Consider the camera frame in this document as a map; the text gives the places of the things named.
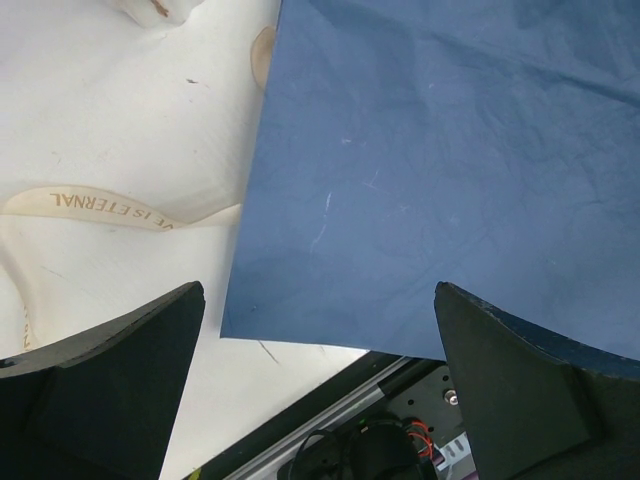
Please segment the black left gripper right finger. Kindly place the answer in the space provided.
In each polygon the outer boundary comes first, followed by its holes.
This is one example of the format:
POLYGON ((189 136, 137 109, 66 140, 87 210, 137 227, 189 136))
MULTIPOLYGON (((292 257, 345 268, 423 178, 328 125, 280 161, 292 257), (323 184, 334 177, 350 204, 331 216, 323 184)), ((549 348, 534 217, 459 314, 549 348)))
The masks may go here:
POLYGON ((482 479, 636 479, 639 363, 448 282, 435 314, 482 479))

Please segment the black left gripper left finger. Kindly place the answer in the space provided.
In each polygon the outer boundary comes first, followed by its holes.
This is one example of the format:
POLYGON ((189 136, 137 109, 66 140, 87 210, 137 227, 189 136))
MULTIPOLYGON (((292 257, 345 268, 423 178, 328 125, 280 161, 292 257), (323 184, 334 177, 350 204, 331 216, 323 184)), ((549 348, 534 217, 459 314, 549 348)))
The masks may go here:
POLYGON ((203 286, 190 282, 3 359, 2 478, 158 478, 204 310, 203 286))

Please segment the cream printed ribbon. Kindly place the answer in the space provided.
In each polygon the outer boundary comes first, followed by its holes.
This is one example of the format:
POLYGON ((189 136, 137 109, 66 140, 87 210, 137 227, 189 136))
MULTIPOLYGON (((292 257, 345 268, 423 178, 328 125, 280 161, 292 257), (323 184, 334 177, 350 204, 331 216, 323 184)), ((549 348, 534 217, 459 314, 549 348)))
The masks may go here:
MULTIPOLYGON (((264 93, 266 87, 275 39, 276 28, 268 25, 256 35, 250 47, 251 73, 261 93, 264 93)), ((195 222, 186 222, 175 220, 147 204, 108 190, 81 185, 54 185, 28 189, 9 198, 1 204, 1 218, 59 218, 165 232, 235 225, 241 218, 243 206, 242 202, 238 202, 195 222)), ((28 352, 38 348, 32 328, 35 313, 30 303, 33 305, 33 300, 29 299, 26 280, 20 278, 23 275, 18 273, 20 269, 11 271, 6 265, 6 260, 2 260, 2 268, 7 272, 23 306, 21 349, 28 352)))

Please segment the blue wrapping paper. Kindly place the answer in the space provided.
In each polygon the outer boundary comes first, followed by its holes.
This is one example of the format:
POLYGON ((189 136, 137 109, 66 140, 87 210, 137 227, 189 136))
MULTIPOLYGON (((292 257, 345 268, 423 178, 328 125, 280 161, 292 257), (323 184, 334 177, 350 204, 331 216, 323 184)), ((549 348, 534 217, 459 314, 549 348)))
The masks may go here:
POLYGON ((285 1, 221 334, 440 359, 451 282, 639 355, 635 1, 285 1))

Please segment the white ribbed ceramic vase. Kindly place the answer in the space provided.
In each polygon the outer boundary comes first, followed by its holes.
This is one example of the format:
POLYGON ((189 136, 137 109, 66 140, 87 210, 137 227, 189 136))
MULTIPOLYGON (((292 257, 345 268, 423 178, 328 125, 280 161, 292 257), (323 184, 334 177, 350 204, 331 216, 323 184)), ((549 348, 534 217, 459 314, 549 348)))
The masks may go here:
POLYGON ((203 0, 115 0, 112 6, 143 28, 161 23, 181 25, 203 0))

